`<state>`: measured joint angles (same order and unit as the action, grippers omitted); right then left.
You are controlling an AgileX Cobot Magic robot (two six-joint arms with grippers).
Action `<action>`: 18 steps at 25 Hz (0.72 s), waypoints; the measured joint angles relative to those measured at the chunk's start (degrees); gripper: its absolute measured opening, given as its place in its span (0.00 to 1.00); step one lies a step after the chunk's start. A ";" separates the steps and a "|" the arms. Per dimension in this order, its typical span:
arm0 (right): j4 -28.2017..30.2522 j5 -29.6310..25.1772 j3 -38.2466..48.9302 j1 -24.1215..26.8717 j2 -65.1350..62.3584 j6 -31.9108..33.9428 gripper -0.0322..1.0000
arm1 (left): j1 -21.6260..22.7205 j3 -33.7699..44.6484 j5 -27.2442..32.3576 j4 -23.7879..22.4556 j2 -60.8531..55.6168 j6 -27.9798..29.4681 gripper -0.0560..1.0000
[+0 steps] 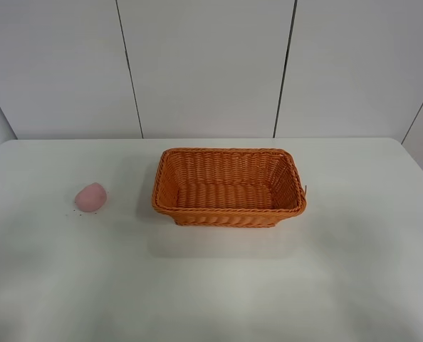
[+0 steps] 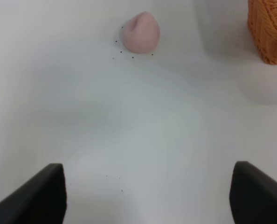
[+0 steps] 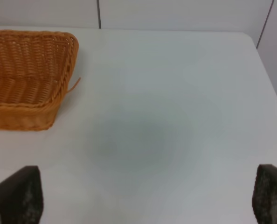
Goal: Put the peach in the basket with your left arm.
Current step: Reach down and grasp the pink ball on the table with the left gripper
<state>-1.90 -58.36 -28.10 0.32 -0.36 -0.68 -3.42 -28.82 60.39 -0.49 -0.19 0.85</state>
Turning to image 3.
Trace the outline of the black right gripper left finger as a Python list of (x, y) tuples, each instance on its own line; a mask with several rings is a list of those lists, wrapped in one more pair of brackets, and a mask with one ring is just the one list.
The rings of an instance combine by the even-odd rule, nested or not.
[(25, 166), (0, 183), (0, 224), (38, 224), (43, 209), (38, 166)]

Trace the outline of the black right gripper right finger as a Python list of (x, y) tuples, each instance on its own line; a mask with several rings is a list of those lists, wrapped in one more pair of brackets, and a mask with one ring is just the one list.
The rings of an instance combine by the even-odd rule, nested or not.
[(277, 224), (277, 167), (260, 164), (257, 168), (252, 208), (259, 224)]

